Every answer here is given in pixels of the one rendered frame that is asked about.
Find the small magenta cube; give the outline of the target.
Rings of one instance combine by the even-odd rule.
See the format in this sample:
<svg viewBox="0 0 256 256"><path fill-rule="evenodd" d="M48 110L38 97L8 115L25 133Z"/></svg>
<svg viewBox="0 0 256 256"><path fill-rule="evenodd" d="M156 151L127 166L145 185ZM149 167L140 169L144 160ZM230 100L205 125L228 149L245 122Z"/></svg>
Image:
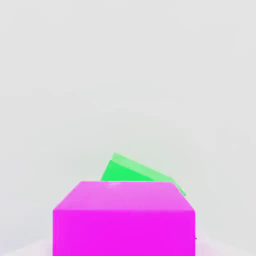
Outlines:
<svg viewBox="0 0 256 256"><path fill-rule="evenodd" d="M196 256L195 211L171 182L82 181L52 215L52 256Z"/></svg>

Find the small green cube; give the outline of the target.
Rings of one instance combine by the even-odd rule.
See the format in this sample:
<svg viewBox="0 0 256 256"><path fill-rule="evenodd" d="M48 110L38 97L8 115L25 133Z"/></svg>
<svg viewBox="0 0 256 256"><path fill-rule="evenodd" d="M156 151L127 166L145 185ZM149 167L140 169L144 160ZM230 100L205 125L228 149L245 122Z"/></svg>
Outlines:
<svg viewBox="0 0 256 256"><path fill-rule="evenodd" d="M172 182L184 196L187 195L171 176L162 174L116 152L113 153L100 180Z"/></svg>

